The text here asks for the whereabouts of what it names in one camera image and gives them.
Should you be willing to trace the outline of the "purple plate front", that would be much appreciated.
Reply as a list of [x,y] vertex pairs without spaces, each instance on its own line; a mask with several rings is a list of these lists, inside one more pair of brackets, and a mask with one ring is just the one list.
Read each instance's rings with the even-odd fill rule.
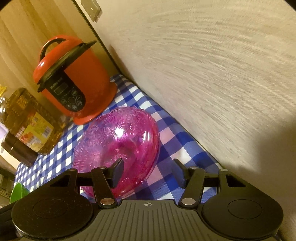
[[131,195],[151,174],[159,157],[159,129],[154,118],[142,109],[134,110],[132,122],[132,151],[134,161],[129,170]]

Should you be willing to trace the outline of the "large cooking oil bottle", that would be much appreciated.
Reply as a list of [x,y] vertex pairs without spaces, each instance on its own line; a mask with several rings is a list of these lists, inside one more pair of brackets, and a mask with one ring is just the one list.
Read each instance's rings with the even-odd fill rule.
[[5,97],[1,86],[1,123],[19,141],[38,154],[49,154],[59,142],[65,121],[54,117],[24,87]]

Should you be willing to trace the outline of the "green plastic bowl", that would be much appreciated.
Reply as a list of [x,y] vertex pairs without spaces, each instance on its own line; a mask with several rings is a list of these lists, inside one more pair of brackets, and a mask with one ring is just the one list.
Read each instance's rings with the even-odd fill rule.
[[22,185],[22,183],[17,183],[11,192],[10,203],[14,203],[23,197],[27,196],[30,191]]

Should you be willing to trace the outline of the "blue white checkered tablecloth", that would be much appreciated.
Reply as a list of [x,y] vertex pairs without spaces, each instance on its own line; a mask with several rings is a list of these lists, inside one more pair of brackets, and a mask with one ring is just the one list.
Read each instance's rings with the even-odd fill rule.
[[[111,78],[117,87],[114,101],[106,113],[118,106],[136,106],[147,111],[157,122],[160,131],[160,153],[149,178],[132,192],[128,199],[179,201],[184,190],[171,172],[171,162],[179,159],[186,167],[197,166],[208,173],[218,173],[221,166],[196,140],[160,105],[122,75]],[[72,167],[74,147],[88,125],[69,123],[62,138],[50,154],[39,156],[31,168],[19,164],[14,183],[21,183],[29,191],[37,189],[60,173]]]

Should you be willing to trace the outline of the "dark folding rack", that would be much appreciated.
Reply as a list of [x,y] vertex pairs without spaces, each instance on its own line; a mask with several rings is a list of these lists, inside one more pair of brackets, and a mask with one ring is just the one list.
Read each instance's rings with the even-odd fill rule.
[[10,197],[14,188],[15,174],[1,168],[0,170],[0,206],[10,203]]

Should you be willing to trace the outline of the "brown metal canister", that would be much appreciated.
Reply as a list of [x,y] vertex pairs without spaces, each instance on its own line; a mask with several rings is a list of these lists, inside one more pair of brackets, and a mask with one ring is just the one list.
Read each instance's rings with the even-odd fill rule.
[[28,168],[34,165],[38,157],[37,152],[25,145],[10,132],[4,137],[4,140],[1,142],[1,147]]

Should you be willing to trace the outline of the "red electric pressure cooker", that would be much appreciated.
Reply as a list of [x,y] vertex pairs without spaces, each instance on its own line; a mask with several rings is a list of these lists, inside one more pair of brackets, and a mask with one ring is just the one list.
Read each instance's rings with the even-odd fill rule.
[[52,37],[33,72],[38,92],[77,125],[100,115],[117,93],[117,85],[91,49],[95,43],[67,35]]

